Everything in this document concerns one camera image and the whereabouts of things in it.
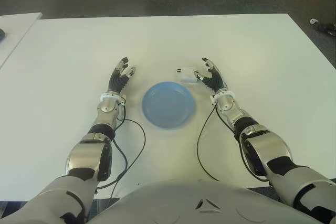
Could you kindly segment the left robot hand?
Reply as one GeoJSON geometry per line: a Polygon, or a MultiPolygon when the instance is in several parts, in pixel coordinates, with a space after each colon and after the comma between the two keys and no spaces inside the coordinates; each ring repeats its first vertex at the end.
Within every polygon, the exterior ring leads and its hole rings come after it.
{"type": "Polygon", "coordinates": [[[131,67],[127,72],[124,72],[128,67],[128,58],[122,58],[116,65],[108,83],[108,92],[120,94],[129,79],[135,74],[136,67],[131,67]]]}

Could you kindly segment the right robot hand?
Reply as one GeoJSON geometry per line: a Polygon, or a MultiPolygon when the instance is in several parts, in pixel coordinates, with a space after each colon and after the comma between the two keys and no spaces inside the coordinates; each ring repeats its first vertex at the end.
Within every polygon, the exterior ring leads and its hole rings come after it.
{"type": "Polygon", "coordinates": [[[207,70],[211,74],[211,77],[206,77],[198,71],[193,72],[194,76],[214,92],[218,92],[221,89],[227,90],[227,83],[216,65],[205,57],[202,60],[205,62],[205,66],[208,68],[207,70]]]}

